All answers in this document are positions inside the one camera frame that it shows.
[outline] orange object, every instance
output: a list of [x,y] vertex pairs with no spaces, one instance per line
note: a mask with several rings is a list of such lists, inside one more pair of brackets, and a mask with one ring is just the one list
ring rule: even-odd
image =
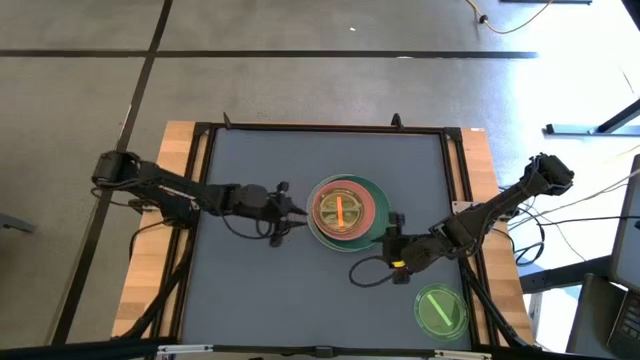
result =
[[[338,196],[341,196],[341,211],[338,210]],[[323,199],[329,199],[325,213],[331,224],[328,224],[322,215],[321,204]],[[376,205],[373,197],[367,189],[362,185],[349,180],[334,180],[319,189],[314,189],[311,202],[311,213],[313,214],[313,222],[318,226],[324,235],[331,240],[349,241],[355,240],[365,234],[373,225],[376,215]],[[347,204],[354,202],[356,207],[347,207]],[[350,212],[359,212],[353,214],[350,219]],[[338,222],[338,214],[342,216],[343,226]]]
[[336,202],[338,203],[338,226],[344,227],[344,219],[342,215],[342,196],[336,197]]

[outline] white cable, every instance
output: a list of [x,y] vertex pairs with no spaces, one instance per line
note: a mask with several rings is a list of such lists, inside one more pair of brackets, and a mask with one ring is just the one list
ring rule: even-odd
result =
[[[540,214],[538,212],[538,210],[535,210],[536,213],[538,213],[538,216],[540,216],[541,218],[543,218],[546,222],[552,222],[551,220],[549,220],[549,218],[545,217],[544,215]],[[565,244],[567,244],[567,246],[569,247],[569,249],[571,249],[571,251],[573,251],[574,254],[578,255],[578,257],[580,259],[582,259],[582,261],[586,262],[587,260],[584,258],[584,256],[580,255],[580,253],[573,248],[573,246],[571,246],[571,243],[569,242],[569,240],[567,239],[566,236],[564,236],[564,233],[562,232],[562,228],[560,228],[560,225],[555,224],[556,228],[558,228],[558,231],[560,232],[560,236],[562,236],[562,239],[564,240]]]
[[596,192],[596,193],[594,193],[594,194],[592,194],[592,195],[589,195],[589,196],[587,196],[587,197],[585,197],[585,198],[582,198],[582,199],[580,199],[580,200],[574,201],[574,202],[572,202],[572,203],[569,203],[569,204],[566,204],[566,205],[562,205],[562,206],[557,207],[557,208],[555,208],[555,209],[551,209],[551,210],[543,211],[543,212],[539,213],[539,214],[538,214],[538,215],[536,215],[536,216],[529,217],[529,218],[527,218],[527,219],[525,219],[525,220],[522,220],[522,221],[520,221],[519,223],[517,223],[517,224],[513,225],[513,227],[511,227],[511,228],[510,228],[510,230],[513,230],[513,229],[517,228],[518,226],[520,226],[520,225],[522,225],[522,224],[526,223],[527,221],[532,220],[532,219],[534,219],[534,218],[537,218],[537,217],[540,217],[540,216],[543,216],[543,215],[546,215],[546,214],[552,213],[552,212],[554,212],[554,211],[558,211],[558,210],[560,210],[560,209],[567,208],[567,207],[569,207],[569,206],[573,206],[573,205],[579,204],[579,203],[581,203],[581,202],[583,202],[583,201],[587,201],[587,200],[593,199],[594,197],[599,196],[599,195],[602,195],[602,194],[604,194],[604,193],[608,192],[609,190],[611,190],[611,188],[613,188],[613,187],[615,187],[615,186],[619,185],[620,183],[622,183],[623,181],[625,181],[625,180],[627,180],[627,179],[631,179],[632,177],[634,177],[634,176],[636,176],[636,175],[638,175],[638,174],[640,174],[640,169],[638,169],[638,170],[636,170],[636,171],[632,172],[631,174],[629,174],[629,176],[627,176],[627,177],[625,177],[625,178],[623,178],[623,179],[621,179],[621,180],[617,181],[615,184],[609,185],[609,186],[607,186],[606,188],[604,188],[604,189],[602,189],[602,190],[600,190],[600,191],[598,191],[598,192]]

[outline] green plate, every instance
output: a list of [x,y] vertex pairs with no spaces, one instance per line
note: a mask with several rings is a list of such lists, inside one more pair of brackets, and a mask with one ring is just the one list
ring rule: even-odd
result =
[[435,339],[455,340],[467,330],[467,304],[446,285],[434,284],[420,290],[413,309],[418,325]]
[[391,205],[389,204],[389,200],[384,195],[384,192],[380,187],[374,183],[373,181],[361,178],[355,175],[343,174],[343,175],[334,175],[326,178],[321,181],[311,192],[311,196],[309,196],[309,200],[307,201],[307,213],[313,213],[313,196],[316,192],[320,190],[326,184],[336,181],[336,180],[349,180],[355,183],[362,185],[373,197],[373,201],[376,204],[376,217],[373,221],[373,225],[369,231],[367,231],[364,235],[359,237],[356,240],[350,241],[340,241],[333,240],[324,235],[316,226],[313,221],[312,215],[309,215],[308,223],[309,229],[313,235],[320,240],[322,244],[327,246],[330,249],[341,251],[341,252],[355,252],[364,249],[368,249],[375,245],[376,243],[372,242],[372,240],[384,235],[387,226],[389,225],[389,212],[391,211]]

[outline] gray tabletop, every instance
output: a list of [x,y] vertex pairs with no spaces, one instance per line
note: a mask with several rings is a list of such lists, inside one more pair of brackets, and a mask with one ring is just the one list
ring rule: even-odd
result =
[[[406,215],[406,233],[426,232],[450,213],[442,150],[436,135],[373,135],[218,130],[209,183],[255,183],[289,195],[304,207],[313,187],[335,174],[376,182],[394,210]],[[229,218],[255,234],[254,222]],[[361,289],[347,273],[357,260],[379,254],[330,250],[308,228],[280,248],[231,234],[220,218],[202,216],[182,330],[185,344],[236,346],[331,345],[380,349],[470,349],[468,332],[451,342],[427,336],[413,313],[426,285],[462,292],[456,261],[440,259],[409,285]],[[361,269],[361,281],[388,274],[382,263]]]

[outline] metal stand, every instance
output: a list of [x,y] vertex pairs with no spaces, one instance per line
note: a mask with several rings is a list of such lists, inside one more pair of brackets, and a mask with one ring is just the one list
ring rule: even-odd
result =
[[36,230],[34,225],[2,213],[0,213],[0,227],[5,229],[16,229],[28,233],[32,233]]
[[6,360],[116,360],[155,356],[177,343],[176,338],[112,339],[88,343],[0,350]]
[[640,136],[640,126],[625,126],[638,116],[640,116],[640,99],[598,126],[547,124],[546,133],[547,135],[573,136]]
[[531,294],[531,300],[529,301],[529,313],[527,315],[529,315],[529,321],[531,322],[531,333],[534,341],[538,338],[543,295],[543,292]]
[[522,285],[523,293],[535,294],[541,291],[581,284],[586,274],[608,277],[610,268],[611,255],[607,255],[587,262],[522,276],[520,277],[520,285]]

